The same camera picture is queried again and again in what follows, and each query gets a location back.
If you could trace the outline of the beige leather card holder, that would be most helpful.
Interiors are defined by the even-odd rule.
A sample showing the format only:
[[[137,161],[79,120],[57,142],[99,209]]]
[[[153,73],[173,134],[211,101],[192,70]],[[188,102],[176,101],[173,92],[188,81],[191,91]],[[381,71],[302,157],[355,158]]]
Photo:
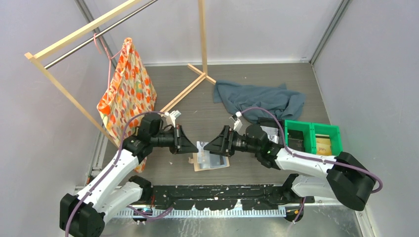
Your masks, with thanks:
[[[204,146],[208,142],[197,141],[197,153],[192,153],[192,158],[189,158],[189,163],[194,166],[194,171],[214,170],[220,168],[227,168],[230,166],[229,158],[211,154],[209,151],[204,150]]]

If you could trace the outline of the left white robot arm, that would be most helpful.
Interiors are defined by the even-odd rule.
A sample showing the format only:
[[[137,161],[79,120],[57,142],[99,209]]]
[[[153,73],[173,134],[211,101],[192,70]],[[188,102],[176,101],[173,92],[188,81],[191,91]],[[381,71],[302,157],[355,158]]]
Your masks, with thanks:
[[[126,123],[112,161],[77,194],[61,199],[59,227],[65,236],[98,237],[109,220],[131,203],[147,204],[152,196],[150,181],[132,176],[119,190],[116,187],[155,147],[167,147],[174,155],[198,152],[175,122],[180,115],[178,110],[135,115],[134,119],[142,119],[131,136],[127,129],[133,119]]]

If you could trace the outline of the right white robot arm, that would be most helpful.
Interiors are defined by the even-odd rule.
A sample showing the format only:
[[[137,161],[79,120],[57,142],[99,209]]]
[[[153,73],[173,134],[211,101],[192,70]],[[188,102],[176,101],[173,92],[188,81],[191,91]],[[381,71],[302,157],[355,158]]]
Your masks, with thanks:
[[[362,211],[378,181],[350,153],[321,156],[294,150],[271,141],[260,125],[248,126],[244,135],[226,125],[204,150],[225,157],[233,156],[236,151],[247,152],[267,168],[298,172],[291,184],[282,189],[284,200],[291,203],[300,197],[325,197]]]

